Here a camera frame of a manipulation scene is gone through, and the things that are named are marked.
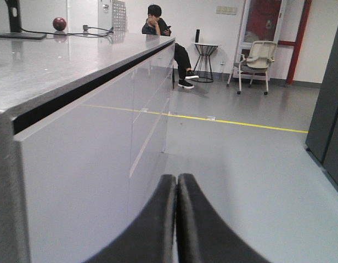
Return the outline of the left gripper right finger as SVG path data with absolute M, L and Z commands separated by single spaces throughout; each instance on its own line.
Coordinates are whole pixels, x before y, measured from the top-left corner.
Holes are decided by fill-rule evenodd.
M 179 262 L 268 262 L 223 221 L 192 174 L 178 177 L 176 234 Z

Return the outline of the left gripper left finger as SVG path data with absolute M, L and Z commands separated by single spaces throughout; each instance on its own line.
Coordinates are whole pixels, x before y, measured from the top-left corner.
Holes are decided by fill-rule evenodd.
M 162 175 L 131 224 L 87 262 L 172 262 L 176 178 Z

